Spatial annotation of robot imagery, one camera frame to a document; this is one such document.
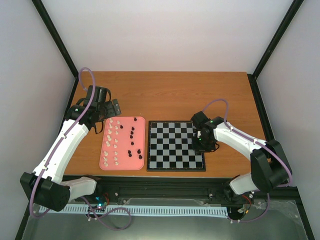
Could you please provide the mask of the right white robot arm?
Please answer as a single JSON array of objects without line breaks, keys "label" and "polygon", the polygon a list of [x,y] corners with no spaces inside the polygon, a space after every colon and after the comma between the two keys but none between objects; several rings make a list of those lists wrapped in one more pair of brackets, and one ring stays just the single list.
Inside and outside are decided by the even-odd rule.
[{"label": "right white robot arm", "polygon": [[213,153],[224,143],[250,161],[249,173],[232,178],[222,187],[226,201],[232,203],[245,193],[269,193],[290,185],[292,169],[278,141],[255,138],[220,116],[208,118],[203,111],[195,113],[191,122],[194,127],[191,144],[197,154]]}]

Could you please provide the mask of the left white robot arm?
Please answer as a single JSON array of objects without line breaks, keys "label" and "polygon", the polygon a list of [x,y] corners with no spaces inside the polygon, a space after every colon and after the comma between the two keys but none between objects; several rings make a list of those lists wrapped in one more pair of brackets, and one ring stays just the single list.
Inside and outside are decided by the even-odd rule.
[{"label": "left white robot arm", "polygon": [[117,99],[111,99],[109,89],[90,85],[81,98],[66,113],[61,131],[47,155],[32,173],[24,172],[20,184],[29,199],[29,206],[43,206],[61,211],[72,200],[88,196],[92,201],[103,198],[104,188],[99,178],[85,175],[63,181],[66,167],[80,142],[97,123],[121,114]]}]

